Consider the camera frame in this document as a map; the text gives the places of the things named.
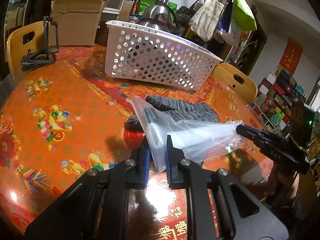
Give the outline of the right wooden chair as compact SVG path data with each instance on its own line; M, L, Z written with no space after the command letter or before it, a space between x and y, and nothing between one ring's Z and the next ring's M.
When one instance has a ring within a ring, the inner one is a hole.
M257 84L231 64L218 64L213 70L213 76L225 82L228 87L235 91L248 105L251 105L257 97Z

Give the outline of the green shopping bag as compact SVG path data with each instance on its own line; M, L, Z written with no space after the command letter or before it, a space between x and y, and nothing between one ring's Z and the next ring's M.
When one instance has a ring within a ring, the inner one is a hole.
M156 0L138 0L136 5L135 14L142 15L143 12L149 7L150 5L154 4ZM168 1L167 5L174 11L177 11L177 4Z

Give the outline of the red wall poster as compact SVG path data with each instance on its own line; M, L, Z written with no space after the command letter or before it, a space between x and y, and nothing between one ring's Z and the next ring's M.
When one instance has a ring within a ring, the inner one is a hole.
M285 69L293 75L302 56L303 47L295 40L289 38L284 53L278 64L278 69Z

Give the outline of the stainless steel kettle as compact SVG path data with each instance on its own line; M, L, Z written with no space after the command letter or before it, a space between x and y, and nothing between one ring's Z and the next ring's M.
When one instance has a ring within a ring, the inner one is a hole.
M145 9L137 24L170 33L179 31L180 24L168 2L169 0L156 0Z

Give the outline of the left wooden chair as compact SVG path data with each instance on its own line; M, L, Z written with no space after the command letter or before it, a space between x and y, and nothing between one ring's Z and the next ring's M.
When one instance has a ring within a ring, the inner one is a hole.
M35 22L13 31L7 40L7 58L10 74L16 83L25 78L29 70L21 70L21 59L28 50L36 52L42 48L43 21Z

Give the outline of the wooden chair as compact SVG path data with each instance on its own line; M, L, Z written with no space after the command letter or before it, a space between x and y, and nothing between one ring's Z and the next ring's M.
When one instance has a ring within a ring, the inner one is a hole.
M235 91L248 105L251 105L257 97L257 84L231 64L218 64L213 70L213 76L225 82L228 87Z
M16 83L25 78L29 70L21 70L21 59L28 50L36 52L42 48L43 21L35 22L13 31L7 40L7 58L10 74Z

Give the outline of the clear plastic bag with cotton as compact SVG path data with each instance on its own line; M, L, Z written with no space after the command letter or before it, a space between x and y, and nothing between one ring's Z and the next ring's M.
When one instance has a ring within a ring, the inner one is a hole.
M157 172L163 172L167 167L167 136L171 136L173 146L182 150L186 158L198 164L229 154L245 143L236 133L242 121L228 121L225 124L174 121L167 113L155 109L138 96L131 98L131 105L142 125Z

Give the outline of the shelf with boxes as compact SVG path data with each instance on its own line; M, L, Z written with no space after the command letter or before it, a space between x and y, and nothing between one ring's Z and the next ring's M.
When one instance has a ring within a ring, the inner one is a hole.
M258 86L258 94L251 109L264 128L278 135L285 135L291 125L294 101L306 101L306 93L286 69L270 73Z

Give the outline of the beige canvas tote bag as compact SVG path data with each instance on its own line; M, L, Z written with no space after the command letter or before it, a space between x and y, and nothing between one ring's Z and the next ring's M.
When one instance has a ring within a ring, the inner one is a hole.
M204 0L203 5L197 10L189 21L189 27L204 42L209 41L216 25L222 15L227 0Z

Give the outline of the grey knitted work glove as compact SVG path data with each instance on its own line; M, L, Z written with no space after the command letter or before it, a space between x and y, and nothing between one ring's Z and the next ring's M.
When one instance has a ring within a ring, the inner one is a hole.
M219 115L205 102L190 103L159 95L148 95L146 101L155 109L166 113L174 122L180 120L220 122Z

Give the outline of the white perforated plastic basket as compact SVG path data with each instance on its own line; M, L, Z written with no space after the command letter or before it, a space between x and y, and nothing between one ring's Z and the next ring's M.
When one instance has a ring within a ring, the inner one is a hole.
M199 90L222 59L197 44L143 25L108 21L105 73L112 78Z

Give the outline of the brown cardboard box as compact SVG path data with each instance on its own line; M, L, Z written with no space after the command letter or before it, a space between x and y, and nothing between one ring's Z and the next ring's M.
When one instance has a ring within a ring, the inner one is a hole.
M58 28L49 29L50 46L93 46L104 0L53 0L50 16Z

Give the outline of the lime green hanging bag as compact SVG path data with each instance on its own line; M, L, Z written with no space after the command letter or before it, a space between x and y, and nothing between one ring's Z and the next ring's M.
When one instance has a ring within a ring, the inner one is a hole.
M233 13L232 16L242 31L256 31L257 24L251 11L251 8L247 4L246 0L234 0L233 1Z

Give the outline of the red floral tablecloth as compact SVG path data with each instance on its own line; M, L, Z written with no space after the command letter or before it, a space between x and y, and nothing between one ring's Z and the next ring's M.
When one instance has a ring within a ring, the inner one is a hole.
M18 236L88 168L112 167L130 156L144 134L127 130L131 96L149 94L205 102L220 122L242 120L263 126L240 96L213 77L196 92L105 75L106 48L62 47L57 62L29 73L18 85L1 83L1 218ZM51 109L71 130L53 131L44 120ZM272 161L247 141L232 153L204 162L208 170L226 168L260 200ZM165 173L150 166L145 191L130 192L126 239L187 239L185 191L168 188Z

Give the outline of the black phone stand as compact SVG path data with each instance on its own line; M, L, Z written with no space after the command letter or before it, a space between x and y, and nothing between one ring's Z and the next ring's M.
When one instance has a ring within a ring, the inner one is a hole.
M51 27L54 27L55 45L49 45L49 34ZM28 50L27 55L21 59L21 70L26 72L28 70L36 70L46 65L54 64L56 62L56 54L59 52L59 26L51 16L44 16L43 18L43 38L42 48L36 52Z

